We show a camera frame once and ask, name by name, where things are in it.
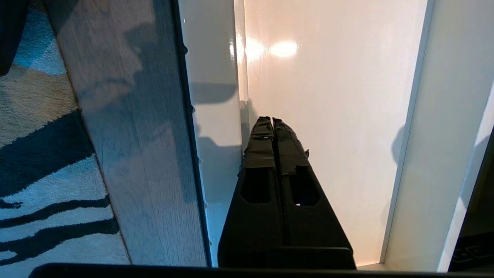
light wood floor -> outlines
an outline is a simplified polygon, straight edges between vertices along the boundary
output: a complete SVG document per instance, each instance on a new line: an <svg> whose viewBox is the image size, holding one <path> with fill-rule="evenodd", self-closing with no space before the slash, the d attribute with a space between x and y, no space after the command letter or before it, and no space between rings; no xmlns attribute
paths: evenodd
<svg viewBox="0 0 494 278"><path fill-rule="evenodd" d="M132 263L205 266L168 1L46 8Z"/></svg>

blue and white rug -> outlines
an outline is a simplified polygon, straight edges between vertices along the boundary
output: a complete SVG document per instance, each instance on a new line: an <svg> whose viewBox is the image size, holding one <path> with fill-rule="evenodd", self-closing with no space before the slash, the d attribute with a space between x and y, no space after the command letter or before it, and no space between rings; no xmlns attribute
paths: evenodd
<svg viewBox="0 0 494 278"><path fill-rule="evenodd" d="M0 78L0 276L49 262L129 264L41 1Z"/></svg>

glossy white surface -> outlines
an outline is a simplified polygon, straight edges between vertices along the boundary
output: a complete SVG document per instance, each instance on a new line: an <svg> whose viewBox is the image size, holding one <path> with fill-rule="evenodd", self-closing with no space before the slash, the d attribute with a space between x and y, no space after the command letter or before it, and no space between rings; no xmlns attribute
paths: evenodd
<svg viewBox="0 0 494 278"><path fill-rule="evenodd" d="M213 266L242 159L232 0L181 0L184 44Z"/></svg>
<svg viewBox="0 0 494 278"><path fill-rule="evenodd" d="M425 7L244 2L250 124L281 118L310 149L357 265L380 260Z"/></svg>
<svg viewBox="0 0 494 278"><path fill-rule="evenodd" d="M392 270L448 269L493 127L493 10L490 0L435 1L385 258Z"/></svg>

